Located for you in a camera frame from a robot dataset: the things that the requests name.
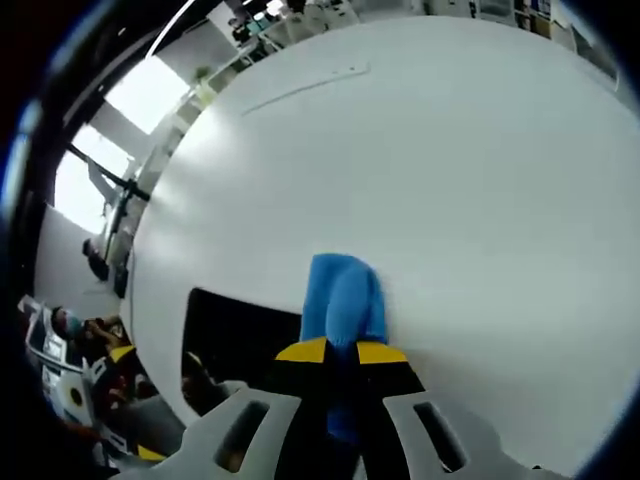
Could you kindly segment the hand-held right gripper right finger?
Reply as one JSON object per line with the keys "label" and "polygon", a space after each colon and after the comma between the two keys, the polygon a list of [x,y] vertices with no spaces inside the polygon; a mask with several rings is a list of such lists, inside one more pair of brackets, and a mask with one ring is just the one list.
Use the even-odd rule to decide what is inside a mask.
{"label": "hand-held right gripper right finger", "polygon": [[423,385],[400,350],[356,344],[363,453],[371,479],[561,479],[508,455],[495,428]]}

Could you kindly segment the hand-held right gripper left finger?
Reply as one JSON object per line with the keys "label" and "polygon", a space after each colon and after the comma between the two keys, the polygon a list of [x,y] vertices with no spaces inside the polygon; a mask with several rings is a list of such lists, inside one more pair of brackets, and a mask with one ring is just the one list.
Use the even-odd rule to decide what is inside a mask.
{"label": "hand-held right gripper left finger", "polygon": [[189,426],[176,453],[123,479],[351,479],[358,466],[354,341],[294,343],[266,375]]}

